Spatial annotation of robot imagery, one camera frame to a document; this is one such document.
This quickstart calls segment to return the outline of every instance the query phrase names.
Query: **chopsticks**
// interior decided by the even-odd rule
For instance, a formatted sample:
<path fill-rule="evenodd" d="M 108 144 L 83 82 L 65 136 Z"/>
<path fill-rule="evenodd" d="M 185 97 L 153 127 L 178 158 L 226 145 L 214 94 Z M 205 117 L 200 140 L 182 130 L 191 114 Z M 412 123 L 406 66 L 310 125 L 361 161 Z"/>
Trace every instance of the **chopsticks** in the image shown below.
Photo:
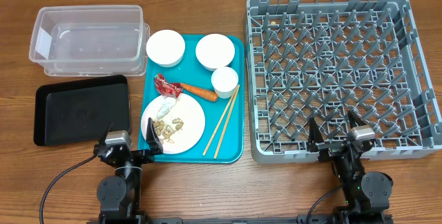
<path fill-rule="evenodd" d="M 230 100 L 229 100 L 229 102 L 227 103 L 226 108 L 224 109 L 224 112 L 223 112 L 222 115 L 221 115 L 220 121 L 218 121 L 218 124 L 216 125 L 215 130 L 213 131 L 213 134 L 212 134 L 212 136 L 210 137 L 209 142 L 207 143 L 206 149 L 205 149 L 204 152 L 202 153 L 203 156 L 206 155 L 207 150 L 209 149 L 210 144 L 212 143 L 212 140 L 213 140 L 213 138 L 215 137 L 215 134 L 216 134 L 216 132 L 218 131 L 218 128 L 220 127 L 220 124 L 221 124 L 222 120 L 224 119 L 224 116 L 226 115 L 227 109 L 229 108 L 230 103 L 232 103 L 232 100 L 233 100 L 232 107 L 229 109 L 229 114 L 227 115 L 226 122 L 224 123 L 224 128 L 223 128 L 223 130 L 222 130 L 220 140 L 218 141 L 218 147 L 216 148 L 215 156 L 214 156 L 213 158 L 216 159 L 216 158 L 218 157 L 218 152 L 220 151 L 220 147 L 221 147 L 221 144 L 222 144 L 222 139 L 223 139 L 224 134 L 225 134 L 225 132 L 226 132 L 226 128 L 227 128 L 227 125 L 228 125 L 228 123 L 229 123 L 229 119 L 230 119 L 230 115 L 232 114 L 233 107 L 235 106 L 236 96 L 238 95 L 238 91 L 239 91 L 239 89 L 240 89 L 240 85 L 237 85 L 236 88 L 235 88 L 235 92 L 234 92 L 233 95 L 230 97 Z"/>

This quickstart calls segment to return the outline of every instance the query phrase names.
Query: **white label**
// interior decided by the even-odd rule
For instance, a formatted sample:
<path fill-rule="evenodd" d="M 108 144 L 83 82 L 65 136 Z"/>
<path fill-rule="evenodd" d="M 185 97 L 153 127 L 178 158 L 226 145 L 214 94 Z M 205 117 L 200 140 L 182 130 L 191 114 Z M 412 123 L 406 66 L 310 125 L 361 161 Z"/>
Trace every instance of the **white label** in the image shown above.
<path fill-rule="evenodd" d="M 40 55 L 43 55 L 46 59 L 49 59 L 50 43 L 52 37 L 40 27 L 39 34 L 37 35 L 37 43 L 35 44 L 35 51 Z"/>

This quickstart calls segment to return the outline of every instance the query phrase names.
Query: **plastic grid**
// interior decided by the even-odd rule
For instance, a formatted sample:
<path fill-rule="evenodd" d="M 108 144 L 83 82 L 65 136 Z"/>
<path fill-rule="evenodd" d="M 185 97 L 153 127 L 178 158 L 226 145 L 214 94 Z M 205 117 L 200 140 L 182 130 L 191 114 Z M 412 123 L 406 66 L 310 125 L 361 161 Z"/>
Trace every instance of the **plastic grid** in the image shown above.
<path fill-rule="evenodd" d="M 257 162 L 316 160 L 305 150 L 308 119 L 339 142 L 348 110 L 376 132 L 367 158 L 441 148 L 441 115 L 408 0 L 248 0 L 246 33 Z"/>

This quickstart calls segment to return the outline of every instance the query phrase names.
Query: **plastic bin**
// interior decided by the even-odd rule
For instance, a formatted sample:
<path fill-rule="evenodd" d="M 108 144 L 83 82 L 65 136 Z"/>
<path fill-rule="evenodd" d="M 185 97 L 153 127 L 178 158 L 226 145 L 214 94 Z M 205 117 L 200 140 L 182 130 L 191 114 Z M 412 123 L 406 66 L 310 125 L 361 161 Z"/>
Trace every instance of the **plastic bin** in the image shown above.
<path fill-rule="evenodd" d="M 29 59 L 51 76 L 140 76 L 149 26 L 139 6 L 42 8 Z"/>
<path fill-rule="evenodd" d="M 442 149 L 442 118 L 409 0 L 248 0 L 251 151 L 313 162 L 308 119 L 343 142 L 354 111 L 376 132 L 363 158 Z"/>

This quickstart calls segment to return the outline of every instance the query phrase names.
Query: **orange carrot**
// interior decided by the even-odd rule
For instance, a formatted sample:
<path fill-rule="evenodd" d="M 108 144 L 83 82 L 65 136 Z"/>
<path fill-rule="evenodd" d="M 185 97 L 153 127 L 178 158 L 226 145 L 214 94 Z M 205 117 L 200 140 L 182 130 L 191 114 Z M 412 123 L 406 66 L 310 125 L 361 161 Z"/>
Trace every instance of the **orange carrot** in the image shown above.
<path fill-rule="evenodd" d="M 180 83 L 180 86 L 184 89 L 186 89 L 187 91 L 193 93 L 194 95 L 198 95 L 203 99 L 206 99 L 208 101 L 212 101 L 215 102 L 218 100 L 218 95 L 210 90 L 207 89 L 203 89 L 203 88 L 199 88 L 196 86 L 191 86 L 185 83 Z"/>

